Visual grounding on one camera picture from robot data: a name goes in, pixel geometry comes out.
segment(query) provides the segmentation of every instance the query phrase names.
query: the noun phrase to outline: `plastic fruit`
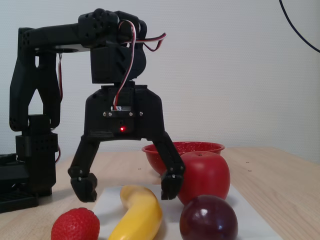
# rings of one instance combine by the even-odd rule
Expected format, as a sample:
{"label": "plastic fruit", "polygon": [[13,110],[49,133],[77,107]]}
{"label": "plastic fruit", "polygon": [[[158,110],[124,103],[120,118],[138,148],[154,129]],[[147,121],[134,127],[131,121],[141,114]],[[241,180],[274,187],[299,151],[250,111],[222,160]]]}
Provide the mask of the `plastic fruit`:
{"label": "plastic fruit", "polygon": [[75,208],[62,214],[53,224],[51,240],[97,240],[100,221],[86,208]]}
{"label": "plastic fruit", "polygon": [[154,193],[143,186],[126,185],[120,199],[128,210],[108,240],[153,240],[163,217]]}
{"label": "plastic fruit", "polygon": [[178,197],[184,205],[201,195],[226,199],[230,188],[230,171],[222,156],[208,151],[194,151],[183,154],[181,158],[185,172]]}
{"label": "plastic fruit", "polygon": [[183,240],[235,240],[238,235],[237,216],[220,197],[198,196],[182,211],[180,233]]}

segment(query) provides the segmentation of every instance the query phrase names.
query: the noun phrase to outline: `red apple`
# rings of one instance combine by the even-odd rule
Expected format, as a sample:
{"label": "red apple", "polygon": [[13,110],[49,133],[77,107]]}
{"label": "red apple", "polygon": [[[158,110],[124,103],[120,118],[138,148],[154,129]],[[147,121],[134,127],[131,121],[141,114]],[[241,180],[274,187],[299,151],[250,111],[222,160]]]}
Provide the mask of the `red apple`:
{"label": "red apple", "polygon": [[201,195],[226,199],[230,188],[230,172],[222,156],[209,151],[193,151],[183,154],[181,158],[185,172],[178,198],[184,205]]}

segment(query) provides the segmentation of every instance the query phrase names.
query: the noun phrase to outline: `plum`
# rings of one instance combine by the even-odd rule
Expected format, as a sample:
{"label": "plum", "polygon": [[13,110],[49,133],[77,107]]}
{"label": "plum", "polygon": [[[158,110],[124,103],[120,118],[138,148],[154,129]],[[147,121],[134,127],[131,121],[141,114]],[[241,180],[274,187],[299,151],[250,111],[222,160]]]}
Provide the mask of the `plum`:
{"label": "plum", "polygon": [[235,240],[237,216],[222,198],[197,196],[183,208],[180,233],[183,240]]}

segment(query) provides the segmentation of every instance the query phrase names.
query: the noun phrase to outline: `strawberry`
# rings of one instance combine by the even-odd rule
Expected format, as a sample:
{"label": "strawberry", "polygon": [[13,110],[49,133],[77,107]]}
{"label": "strawberry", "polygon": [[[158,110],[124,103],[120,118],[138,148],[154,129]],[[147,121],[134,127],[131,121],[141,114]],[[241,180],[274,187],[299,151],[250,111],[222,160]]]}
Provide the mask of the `strawberry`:
{"label": "strawberry", "polygon": [[71,209],[53,224],[51,240],[97,240],[100,221],[93,211],[84,207]]}

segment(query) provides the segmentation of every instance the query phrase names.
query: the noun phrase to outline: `white tray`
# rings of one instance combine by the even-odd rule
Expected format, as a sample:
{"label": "white tray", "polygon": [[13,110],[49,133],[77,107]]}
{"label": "white tray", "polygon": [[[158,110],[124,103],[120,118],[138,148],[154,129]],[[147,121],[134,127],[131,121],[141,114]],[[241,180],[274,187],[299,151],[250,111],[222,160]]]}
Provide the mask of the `white tray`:
{"label": "white tray", "polygon": [[[144,186],[158,197],[163,211],[164,221],[154,240],[181,240],[179,221],[184,207],[182,203],[178,198],[160,200],[160,185],[144,184]],[[107,240],[126,213],[120,200],[120,190],[121,186],[106,188],[93,209],[100,220],[99,240]],[[226,201],[232,206],[237,216],[237,240],[282,240],[233,186],[230,186]]]}

